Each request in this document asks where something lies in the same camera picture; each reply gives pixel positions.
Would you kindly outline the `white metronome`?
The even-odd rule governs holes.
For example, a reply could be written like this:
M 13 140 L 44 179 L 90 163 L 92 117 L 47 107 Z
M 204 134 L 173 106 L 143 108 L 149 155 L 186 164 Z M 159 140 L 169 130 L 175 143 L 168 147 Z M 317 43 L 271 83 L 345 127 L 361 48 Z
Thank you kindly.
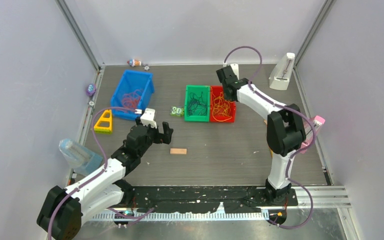
M 286 91 L 293 73 L 296 55 L 287 52 L 276 64 L 269 76 L 269 87 L 273 90 Z

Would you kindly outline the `pink metronome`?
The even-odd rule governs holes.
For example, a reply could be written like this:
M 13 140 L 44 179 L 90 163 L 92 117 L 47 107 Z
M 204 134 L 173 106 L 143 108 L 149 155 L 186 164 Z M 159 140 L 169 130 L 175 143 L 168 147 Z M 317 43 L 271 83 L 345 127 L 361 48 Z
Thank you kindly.
M 303 120 L 305 140 L 301 143 L 301 147 L 299 149 L 301 154 L 304 154 L 307 149 L 316 142 L 314 133 L 317 135 L 325 123 L 325 119 L 319 115 L 310 118 L 309 121 L 311 124 L 309 124 L 306 120 Z

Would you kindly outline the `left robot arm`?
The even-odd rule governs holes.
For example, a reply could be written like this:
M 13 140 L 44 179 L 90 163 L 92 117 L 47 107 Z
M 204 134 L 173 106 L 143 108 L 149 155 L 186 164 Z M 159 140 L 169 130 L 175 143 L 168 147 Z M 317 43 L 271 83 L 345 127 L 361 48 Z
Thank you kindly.
M 174 132 L 165 121 L 162 132 L 139 117 L 135 122 L 104 165 L 75 184 L 56 185 L 48 191 L 36 219 L 48 239 L 72 240 L 84 223 L 104 209 L 117 204 L 128 207 L 133 202 L 132 186 L 123 178 L 140 164 L 152 144 L 170 144 Z

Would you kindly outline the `green plastic bin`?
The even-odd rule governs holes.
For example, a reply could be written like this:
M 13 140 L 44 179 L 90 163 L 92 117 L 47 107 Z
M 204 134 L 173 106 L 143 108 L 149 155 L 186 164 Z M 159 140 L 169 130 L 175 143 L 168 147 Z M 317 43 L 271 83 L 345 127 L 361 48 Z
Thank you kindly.
M 186 122 L 210 121 L 210 93 L 209 85 L 185 87 L 184 120 Z

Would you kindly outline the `green monster toy block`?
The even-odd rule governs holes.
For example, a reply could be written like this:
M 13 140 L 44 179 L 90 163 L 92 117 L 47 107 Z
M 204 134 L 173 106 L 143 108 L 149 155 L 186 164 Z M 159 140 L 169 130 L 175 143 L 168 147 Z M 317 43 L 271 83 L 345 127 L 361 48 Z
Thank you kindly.
M 172 106 L 170 109 L 170 115 L 175 117 L 183 117 L 185 110 L 183 107 Z

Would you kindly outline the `red plastic bin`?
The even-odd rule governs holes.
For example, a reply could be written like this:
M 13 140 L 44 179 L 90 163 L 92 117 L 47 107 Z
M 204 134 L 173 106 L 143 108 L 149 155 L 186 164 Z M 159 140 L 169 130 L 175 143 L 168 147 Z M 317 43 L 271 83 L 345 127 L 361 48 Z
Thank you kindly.
M 224 99 L 223 87 L 210 86 L 210 112 L 211 123 L 234 123 L 236 119 L 236 103 Z

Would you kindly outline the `small wooden block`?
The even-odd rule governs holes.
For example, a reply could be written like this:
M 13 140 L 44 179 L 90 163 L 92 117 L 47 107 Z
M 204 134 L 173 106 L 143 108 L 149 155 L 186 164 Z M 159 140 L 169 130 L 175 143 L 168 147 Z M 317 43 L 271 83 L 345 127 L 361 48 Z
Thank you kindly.
M 171 155 L 186 155 L 187 149 L 186 148 L 171 148 L 169 152 Z

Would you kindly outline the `purple round toy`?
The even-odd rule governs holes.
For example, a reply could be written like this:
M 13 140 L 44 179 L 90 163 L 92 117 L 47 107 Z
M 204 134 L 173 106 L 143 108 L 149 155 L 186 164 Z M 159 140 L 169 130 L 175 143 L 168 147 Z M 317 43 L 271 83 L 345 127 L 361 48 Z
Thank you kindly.
M 86 95 L 89 97 L 92 97 L 95 94 L 96 90 L 97 90 L 96 86 L 93 83 L 91 83 L 86 88 Z

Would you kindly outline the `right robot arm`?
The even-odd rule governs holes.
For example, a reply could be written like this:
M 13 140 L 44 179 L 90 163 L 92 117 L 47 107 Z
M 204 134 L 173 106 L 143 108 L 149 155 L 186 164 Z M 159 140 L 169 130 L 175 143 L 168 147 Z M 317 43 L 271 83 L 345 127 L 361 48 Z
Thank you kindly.
M 291 189 L 291 168 L 306 139 L 300 108 L 274 100 L 247 78 L 238 79 L 231 66 L 218 69 L 216 74 L 227 101 L 248 106 L 266 121 L 266 141 L 273 154 L 263 195 L 271 205 L 279 205 Z

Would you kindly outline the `small colourful figurine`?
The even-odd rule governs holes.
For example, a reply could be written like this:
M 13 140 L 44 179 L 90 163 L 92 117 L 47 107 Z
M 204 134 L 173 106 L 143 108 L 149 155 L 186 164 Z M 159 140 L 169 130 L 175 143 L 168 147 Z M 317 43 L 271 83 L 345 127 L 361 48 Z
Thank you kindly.
M 129 59 L 127 62 L 126 62 L 130 67 L 140 67 L 142 66 L 142 62 L 140 60 L 137 60 L 137 59 Z

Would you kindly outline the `blue plastic bin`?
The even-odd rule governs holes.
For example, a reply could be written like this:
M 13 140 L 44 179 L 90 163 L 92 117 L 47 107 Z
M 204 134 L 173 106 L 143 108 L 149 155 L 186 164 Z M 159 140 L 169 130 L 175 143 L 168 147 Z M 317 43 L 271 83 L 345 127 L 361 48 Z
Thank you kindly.
M 135 109 L 145 110 L 155 87 L 153 74 L 135 70 L 125 70 L 110 99 L 110 106 L 121 107 L 122 110 L 113 109 L 115 117 L 134 121 L 138 115 Z

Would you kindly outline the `yellow triangle ladder toy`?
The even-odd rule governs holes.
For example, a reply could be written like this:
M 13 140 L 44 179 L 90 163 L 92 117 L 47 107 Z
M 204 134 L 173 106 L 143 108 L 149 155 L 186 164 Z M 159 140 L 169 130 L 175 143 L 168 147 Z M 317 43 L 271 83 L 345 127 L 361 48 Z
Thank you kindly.
M 104 110 L 93 126 L 96 134 L 112 134 L 113 133 L 113 114 L 111 109 Z

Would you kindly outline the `clear plastic container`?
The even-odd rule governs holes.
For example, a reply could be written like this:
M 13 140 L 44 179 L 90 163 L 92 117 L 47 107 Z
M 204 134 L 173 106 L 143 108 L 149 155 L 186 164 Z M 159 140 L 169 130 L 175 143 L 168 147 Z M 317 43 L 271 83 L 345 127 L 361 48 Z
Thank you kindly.
M 102 156 L 69 138 L 62 139 L 58 148 L 70 168 L 85 177 L 97 170 L 103 161 Z

